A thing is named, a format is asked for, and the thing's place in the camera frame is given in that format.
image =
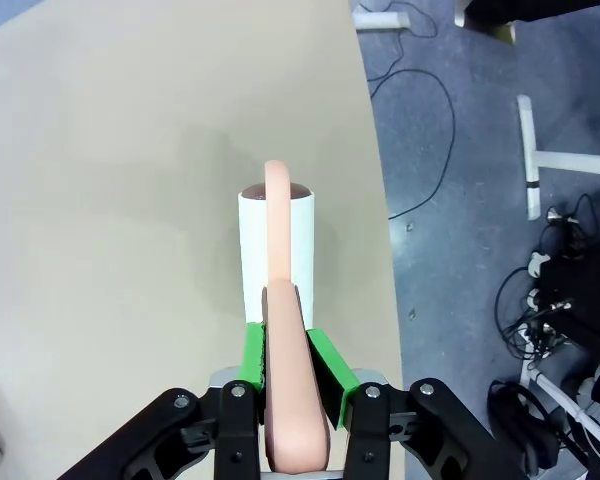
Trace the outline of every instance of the concrete floor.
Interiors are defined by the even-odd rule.
[[[0,0],[0,25],[35,3]],[[387,3],[365,4],[381,9]],[[510,47],[456,27],[451,0],[414,3],[436,19],[439,35],[405,35],[406,55],[396,68],[421,68],[442,79],[457,137],[435,199],[390,222],[404,380],[440,378],[486,424],[489,384],[519,373],[493,324],[496,290],[527,262],[544,226],[526,220],[515,96],[533,101],[539,148],[600,154],[600,7],[519,23],[517,46]],[[415,31],[429,31],[417,13],[412,21]],[[383,73],[397,54],[395,34],[359,39],[368,76]],[[450,140],[449,107],[440,87],[417,74],[392,78],[373,104],[387,202],[396,213],[435,186]],[[553,171],[541,181],[544,208],[573,206],[588,192],[600,217],[600,176]],[[408,465],[410,480],[428,478],[417,462]],[[566,453],[544,478],[580,473]]]

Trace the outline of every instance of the blue-gray floor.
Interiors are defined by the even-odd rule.
[[[387,3],[365,5],[377,10]],[[405,384],[436,376],[486,424],[490,382],[515,377],[520,368],[498,338],[494,297],[504,277],[528,262],[544,227],[526,220],[515,98],[531,97],[538,148],[600,154],[600,7],[518,23],[511,47],[456,27],[453,1],[414,3],[436,19],[440,33],[405,35],[406,55],[396,68],[442,79],[457,138],[434,200],[391,221]],[[430,31],[426,19],[411,13],[415,31]],[[364,33],[359,40],[369,77],[382,74],[398,53],[395,33]],[[435,186],[450,140],[449,107],[440,87],[418,74],[393,77],[373,107],[393,214]],[[600,176],[543,171],[541,183],[544,208],[573,206],[589,192],[600,216]],[[409,464],[407,478],[427,478]],[[544,478],[580,473],[572,458],[561,458],[560,467]]]

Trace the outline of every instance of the peach-colored handle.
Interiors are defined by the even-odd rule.
[[[269,282],[264,318],[267,332],[265,441],[274,472],[324,470],[329,430],[313,372],[295,286],[291,283],[289,171],[265,165]]]

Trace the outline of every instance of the beige tabletop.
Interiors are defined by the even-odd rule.
[[[165,389],[202,395],[240,363],[236,194],[271,158],[316,193],[315,325],[400,386],[345,1],[45,0],[0,27],[0,479],[54,479]]]

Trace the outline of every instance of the silver bolt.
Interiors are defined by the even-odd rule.
[[[435,390],[433,389],[433,386],[429,385],[428,383],[423,383],[420,385],[420,391],[423,395],[433,395]]]
[[[186,395],[178,395],[173,402],[173,406],[176,408],[185,408],[189,405],[189,397]]]
[[[244,389],[244,387],[242,385],[236,385],[235,387],[233,387],[231,389],[231,395],[233,395],[234,397],[240,398],[242,395],[244,395],[245,391],[246,390]]]
[[[378,387],[371,386],[367,387],[364,393],[366,393],[367,397],[369,398],[378,398],[380,396],[380,389]]]

